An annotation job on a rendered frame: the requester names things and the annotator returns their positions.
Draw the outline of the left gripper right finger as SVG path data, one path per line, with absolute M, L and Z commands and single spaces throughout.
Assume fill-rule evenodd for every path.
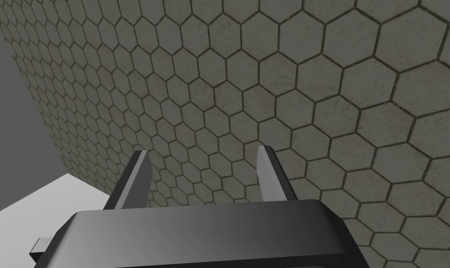
M 263 201 L 298 199 L 272 147 L 258 147 L 256 171 Z

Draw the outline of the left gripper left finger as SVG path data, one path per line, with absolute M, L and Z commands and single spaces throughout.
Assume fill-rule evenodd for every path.
M 149 152 L 137 150 L 132 154 L 103 209 L 146 208 L 151 181 Z

